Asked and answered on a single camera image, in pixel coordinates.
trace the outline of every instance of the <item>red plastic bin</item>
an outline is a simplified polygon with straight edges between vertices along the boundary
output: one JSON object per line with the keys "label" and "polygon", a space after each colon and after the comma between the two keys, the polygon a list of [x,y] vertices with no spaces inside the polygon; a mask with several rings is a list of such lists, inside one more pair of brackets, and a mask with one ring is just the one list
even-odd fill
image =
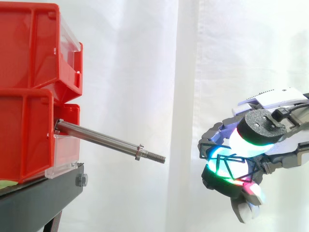
{"label": "red plastic bin", "polygon": [[54,118],[79,124],[79,106],[54,105],[46,89],[0,89],[0,109],[0,180],[44,175],[54,165]]}
{"label": "red plastic bin", "polygon": [[45,88],[56,103],[82,94],[83,46],[49,3],[0,2],[0,88]]}

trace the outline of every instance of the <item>black metal table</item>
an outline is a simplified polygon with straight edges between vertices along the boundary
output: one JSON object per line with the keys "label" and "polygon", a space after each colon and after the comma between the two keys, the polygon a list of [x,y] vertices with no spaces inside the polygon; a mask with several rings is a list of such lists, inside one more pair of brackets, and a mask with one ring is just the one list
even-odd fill
{"label": "black metal table", "polygon": [[54,179],[42,178],[0,190],[1,232],[58,230],[62,209],[82,193],[78,176],[84,165]]}

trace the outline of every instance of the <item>steel shaft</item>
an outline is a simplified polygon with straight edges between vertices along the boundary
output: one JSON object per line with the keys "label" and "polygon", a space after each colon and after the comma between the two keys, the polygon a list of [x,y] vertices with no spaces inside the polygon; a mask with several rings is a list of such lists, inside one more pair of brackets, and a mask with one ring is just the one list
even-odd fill
{"label": "steel shaft", "polygon": [[144,150],[144,145],[142,144],[134,145],[122,141],[120,139],[116,139],[108,135],[101,134],[93,130],[89,130],[81,126],[65,122],[62,119],[56,122],[55,130],[64,132],[76,138],[80,138],[134,156],[136,160],[140,160],[140,158],[143,157],[149,160],[154,160],[159,163],[165,162],[165,157]]}

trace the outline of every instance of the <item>hex bolt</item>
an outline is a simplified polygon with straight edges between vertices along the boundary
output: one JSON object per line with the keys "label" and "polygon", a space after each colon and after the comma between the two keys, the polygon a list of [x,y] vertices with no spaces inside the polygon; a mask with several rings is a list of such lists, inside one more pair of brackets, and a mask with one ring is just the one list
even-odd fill
{"label": "hex bolt", "polygon": [[76,186],[86,187],[88,184],[88,175],[87,174],[78,174],[76,177]]}

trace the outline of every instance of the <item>white curtain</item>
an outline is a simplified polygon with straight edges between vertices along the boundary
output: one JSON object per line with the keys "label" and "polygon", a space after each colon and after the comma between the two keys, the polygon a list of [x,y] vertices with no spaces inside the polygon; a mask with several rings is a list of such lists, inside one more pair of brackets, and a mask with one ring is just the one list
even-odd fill
{"label": "white curtain", "polygon": [[54,0],[84,44],[81,125],[165,155],[166,165],[81,144],[89,176],[60,232],[308,231],[308,166],[265,176],[240,224],[201,182],[197,142],[260,91],[309,92],[306,0]]}

